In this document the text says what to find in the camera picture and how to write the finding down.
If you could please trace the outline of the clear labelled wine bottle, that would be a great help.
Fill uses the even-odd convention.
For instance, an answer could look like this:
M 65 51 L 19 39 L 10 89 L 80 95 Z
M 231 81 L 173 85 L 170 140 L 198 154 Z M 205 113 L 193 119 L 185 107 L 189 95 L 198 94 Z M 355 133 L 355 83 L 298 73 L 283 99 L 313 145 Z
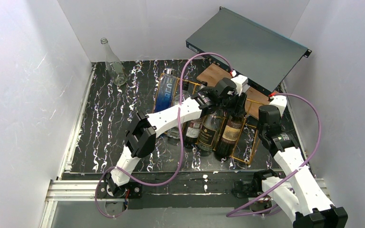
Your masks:
M 212 153 L 223 120 L 224 112 L 222 110 L 217 110 L 204 118 L 197 142 L 201 157 L 209 156 Z

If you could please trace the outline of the dark green wine bottle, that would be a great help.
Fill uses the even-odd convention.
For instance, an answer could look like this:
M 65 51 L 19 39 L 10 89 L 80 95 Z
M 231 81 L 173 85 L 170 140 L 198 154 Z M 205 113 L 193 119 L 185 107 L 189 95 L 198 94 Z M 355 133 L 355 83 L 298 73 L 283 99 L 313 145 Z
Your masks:
M 231 115 L 227 120 L 221 137 L 218 141 L 214 156 L 219 161 L 225 161 L 233 153 L 234 146 L 241 132 L 245 114 Z

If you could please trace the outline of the blue tall glass bottle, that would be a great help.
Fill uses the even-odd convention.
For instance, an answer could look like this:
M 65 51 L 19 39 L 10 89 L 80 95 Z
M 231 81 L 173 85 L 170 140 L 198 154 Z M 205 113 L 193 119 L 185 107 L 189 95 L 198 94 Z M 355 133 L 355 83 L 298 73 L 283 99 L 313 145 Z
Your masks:
M 161 76 L 154 106 L 154 113 L 163 111 L 170 107 L 173 101 L 177 77 L 173 68 L 166 68 Z

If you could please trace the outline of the clear square liquor bottle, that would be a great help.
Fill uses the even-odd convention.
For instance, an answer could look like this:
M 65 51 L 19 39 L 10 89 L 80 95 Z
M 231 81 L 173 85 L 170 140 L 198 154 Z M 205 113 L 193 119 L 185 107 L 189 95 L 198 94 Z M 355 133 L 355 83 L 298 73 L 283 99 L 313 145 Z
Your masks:
M 179 89 L 177 90 L 177 93 L 173 99 L 172 105 L 178 105 L 179 104 L 179 99 L 180 99 L 180 94 L 182 94 L 182 101 L 185 101 L 189 96 L 189 86 L 190 83 L 188 81 L 183 81 L 182 83 L 182 92 L 179 92 Z M 171 128 L 170 130 L 167 131 L 167 137 L 170 138 L 174 138 L 174 139 L 180 139 L 180 133 L 179 133 L 179 128 L 178 126 L 175 126 L 173 128 Z

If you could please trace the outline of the clear tall bottle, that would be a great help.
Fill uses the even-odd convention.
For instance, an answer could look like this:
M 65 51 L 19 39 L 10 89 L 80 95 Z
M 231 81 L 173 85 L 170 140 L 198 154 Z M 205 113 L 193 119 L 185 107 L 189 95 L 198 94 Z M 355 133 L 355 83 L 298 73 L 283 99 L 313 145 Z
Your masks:
M 101 38 L 100 43 L 102 44 L 106 55 L 106 70 L 111 76 L 113 84 L 116 86 L 124 85 L 127 82 L 127 76 L 120 59 L 112 51 L 106 38 Z

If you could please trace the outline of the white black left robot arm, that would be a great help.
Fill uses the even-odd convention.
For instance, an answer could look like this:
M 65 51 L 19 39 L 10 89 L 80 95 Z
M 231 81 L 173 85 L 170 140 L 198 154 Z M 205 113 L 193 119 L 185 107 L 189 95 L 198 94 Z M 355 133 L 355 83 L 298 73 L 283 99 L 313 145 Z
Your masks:
M 144 114 L 137 112 L 126 131 L 123 152 L 115 167 L 103 173 L 101 180 L 106 191 L 115 197 L 133 179 L 141 185 L 158 187 L 171 182 L 178 174 L 182 162 L 179 161 L 173 176 L 161 183 L 146 183 L 131 174 L 138 162 L 155 149 L 156 139 L 173 127 L 181 127 L 187 121 L 195 120 L 218 110 L 232 111 L 239 104 L 245 104 L 245 94 L 249 89 L 248 78 L 237 75 L 223 78 L 214 87 L 205 87 L 178 105 L 163 111 Z

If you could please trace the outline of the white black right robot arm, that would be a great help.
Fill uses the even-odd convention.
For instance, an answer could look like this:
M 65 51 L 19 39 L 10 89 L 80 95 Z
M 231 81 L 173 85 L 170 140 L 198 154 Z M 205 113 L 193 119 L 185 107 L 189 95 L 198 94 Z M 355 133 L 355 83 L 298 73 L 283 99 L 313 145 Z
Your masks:
M 262 191 L 269 195 L 290 218 L 295 228 L 343 228 L 348 214 L 343 207 L 336 207 L 322 191 L 307 166 L 298 142 L 292 134 L 282 130 L 280 111 L 274 105 L 259 107 L 257 126 L 262 144 L 282 168 L 293 190 L 281 184 L 274 173 L 261 180 Z

